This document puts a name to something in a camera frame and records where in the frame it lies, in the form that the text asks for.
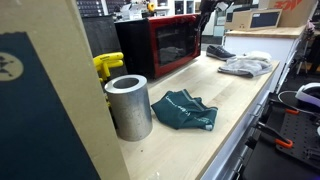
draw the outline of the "microwave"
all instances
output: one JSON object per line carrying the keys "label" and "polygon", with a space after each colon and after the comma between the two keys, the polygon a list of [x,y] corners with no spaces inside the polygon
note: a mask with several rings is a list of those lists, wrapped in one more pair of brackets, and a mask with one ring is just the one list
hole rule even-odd
{"label": "microwave", "polygon": [[128,73],[158,78],[198,57],[197,18],[186,14],[116,22]]}

